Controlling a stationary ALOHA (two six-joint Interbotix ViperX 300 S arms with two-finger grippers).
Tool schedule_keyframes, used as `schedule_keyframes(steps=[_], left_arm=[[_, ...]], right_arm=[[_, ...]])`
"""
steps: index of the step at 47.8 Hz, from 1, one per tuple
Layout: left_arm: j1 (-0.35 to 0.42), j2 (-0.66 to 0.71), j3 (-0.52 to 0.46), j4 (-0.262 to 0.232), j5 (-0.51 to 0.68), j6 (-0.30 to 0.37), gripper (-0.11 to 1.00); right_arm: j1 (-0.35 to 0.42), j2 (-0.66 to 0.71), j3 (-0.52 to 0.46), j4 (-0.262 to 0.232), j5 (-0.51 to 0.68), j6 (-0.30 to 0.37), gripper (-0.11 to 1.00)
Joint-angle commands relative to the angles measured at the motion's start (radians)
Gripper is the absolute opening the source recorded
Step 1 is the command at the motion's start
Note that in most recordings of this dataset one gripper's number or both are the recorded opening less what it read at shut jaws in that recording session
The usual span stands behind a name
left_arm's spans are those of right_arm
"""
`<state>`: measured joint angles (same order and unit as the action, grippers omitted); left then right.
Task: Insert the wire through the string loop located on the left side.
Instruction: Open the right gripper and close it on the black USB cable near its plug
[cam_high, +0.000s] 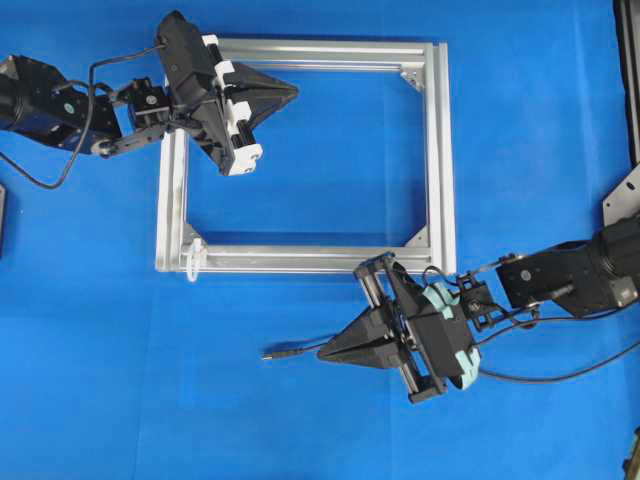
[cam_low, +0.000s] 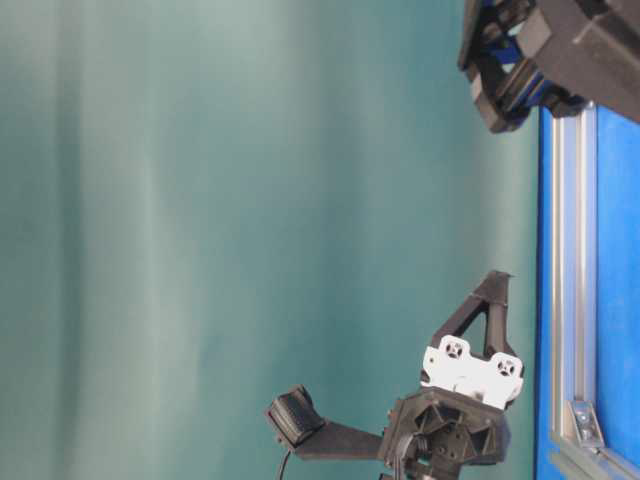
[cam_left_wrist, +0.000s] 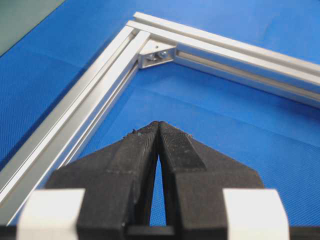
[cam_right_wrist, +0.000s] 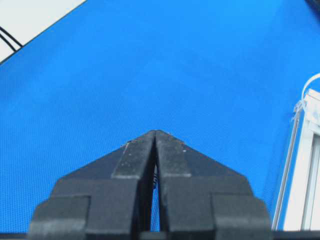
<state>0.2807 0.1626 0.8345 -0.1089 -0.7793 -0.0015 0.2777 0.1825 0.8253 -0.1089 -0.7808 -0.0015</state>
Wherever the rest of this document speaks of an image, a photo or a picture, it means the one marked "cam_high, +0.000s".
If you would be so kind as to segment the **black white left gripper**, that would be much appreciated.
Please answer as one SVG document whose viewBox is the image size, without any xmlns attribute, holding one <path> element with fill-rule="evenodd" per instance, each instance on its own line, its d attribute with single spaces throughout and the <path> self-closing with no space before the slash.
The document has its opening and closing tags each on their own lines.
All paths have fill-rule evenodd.
<svg viewBox="0 0 640 480">
<path fill-rule="evenodd" d="M 295 85 L 244 63 L 221 57 L 218 45 L 207 45 L 196 25 L 177 10 L 156 30 L 176 115 L 199 147 L 224 176 L 255 171 L 263 155 L 252 129 L 298 97 Z M 240 90 L 229 96 L 232 84 Z"/>
</svg>

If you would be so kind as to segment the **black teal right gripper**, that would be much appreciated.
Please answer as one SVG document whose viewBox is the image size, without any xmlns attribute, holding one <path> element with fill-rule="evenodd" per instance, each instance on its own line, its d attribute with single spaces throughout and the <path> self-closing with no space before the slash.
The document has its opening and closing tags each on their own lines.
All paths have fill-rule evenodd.
<svg viewBox="0 0 640 480">
<path fill-rule="evenodd" d="M 420 286 L 392 253 L 362 262 L 354 276 L 369 308 L 320 349 L 319 360 L 397 369 L 413 404 L 477 380 L 479 349 L 446 288 Z"/>
</svg>

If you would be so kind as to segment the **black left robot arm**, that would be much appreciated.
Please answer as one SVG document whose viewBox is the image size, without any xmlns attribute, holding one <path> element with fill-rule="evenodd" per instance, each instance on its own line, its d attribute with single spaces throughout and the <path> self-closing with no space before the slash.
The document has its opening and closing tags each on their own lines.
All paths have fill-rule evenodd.
<svg viewBox="0 0 640 480">
<path fill-rule="evenodd" d="M 65 78 L 12 55 L 1 63 L 1 128 L 74 156 L 109 158 L 185 131 L 224 176 L 251 173 L 263 155 L 255 128 L 294 100 L 296 86 L 226 60 L 178 11 L 156 30 L 166 85 L 147 77 L 120 89 Z"/>
</svg>

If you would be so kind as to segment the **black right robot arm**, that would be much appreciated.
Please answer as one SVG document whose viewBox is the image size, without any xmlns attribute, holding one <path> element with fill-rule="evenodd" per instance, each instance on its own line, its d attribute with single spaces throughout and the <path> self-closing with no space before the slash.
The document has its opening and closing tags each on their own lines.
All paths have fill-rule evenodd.
<svg viewBox="0 0 640 480">
<path fill-rule="evenodd" d="M 418 284 L 391 252 L 354 271 L 367 308 L 323 345 L 321 361 L 397 369 L 411 402 L 464 390 L 477 379 L 481 354 L 472 333 L 552 301 L 578 320 L 626 307 L 639 298 L 639 218 L 622 218 L 586 241 L 555 245 L 494 263 L 512 309 L 494 302 L 473 273 Z"/>
</svg>

